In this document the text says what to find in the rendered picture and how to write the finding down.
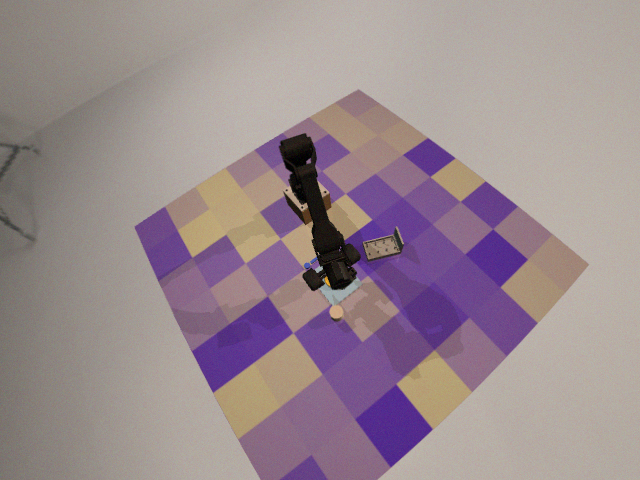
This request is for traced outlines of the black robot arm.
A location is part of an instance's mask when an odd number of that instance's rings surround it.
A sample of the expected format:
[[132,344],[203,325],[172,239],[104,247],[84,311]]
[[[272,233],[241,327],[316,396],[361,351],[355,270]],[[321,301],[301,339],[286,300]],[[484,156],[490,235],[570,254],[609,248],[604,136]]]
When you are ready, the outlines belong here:
[[[292,192],[301,205],[307,203],[313,221],[312,244],[320,267],[325,272],[332,290],[346,289],[357,277],[353,267],[347,267],[342,259],[347,258],[347,247],[343,235],[329,221],[317,181],[315,168],[316,149],[306,133],[282,140],[279,146],[285,168],[292,174],[288,179]],[[306,161],[311,158],[311,163]],[[342,251],[339,251],[340,247]],[[319,255],[320,258],[319,258]]]

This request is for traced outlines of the tan cylinder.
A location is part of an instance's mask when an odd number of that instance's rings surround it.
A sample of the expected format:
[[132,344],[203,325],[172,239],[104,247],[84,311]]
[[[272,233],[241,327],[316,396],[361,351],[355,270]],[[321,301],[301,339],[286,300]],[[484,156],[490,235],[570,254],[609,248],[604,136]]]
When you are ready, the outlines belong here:
[[330,308],[331,318],[338,322],[341,321],[344,317],[343,308],[341,306],[333,306]]

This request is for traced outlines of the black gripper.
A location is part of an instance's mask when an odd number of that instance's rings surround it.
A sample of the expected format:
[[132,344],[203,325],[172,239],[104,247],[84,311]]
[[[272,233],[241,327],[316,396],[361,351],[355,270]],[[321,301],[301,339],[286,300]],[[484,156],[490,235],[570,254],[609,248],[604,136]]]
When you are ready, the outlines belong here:
[[[361,255],[352,244],[348,243],[346,247],[348,250],[346,251],[347,258],[342,259],[342,261],[344,261],[345,266],[351,267],[361,259]],[[325,283],[322,280],[325,277],[327,277],[324,269],[325,266],[326,265],[322,266],[323,270],[321,270],[318,273],[312,268],[306,271],[305,273],[303,273],[302,277],[312,291],[316,291],[317,289],[325,285]]]

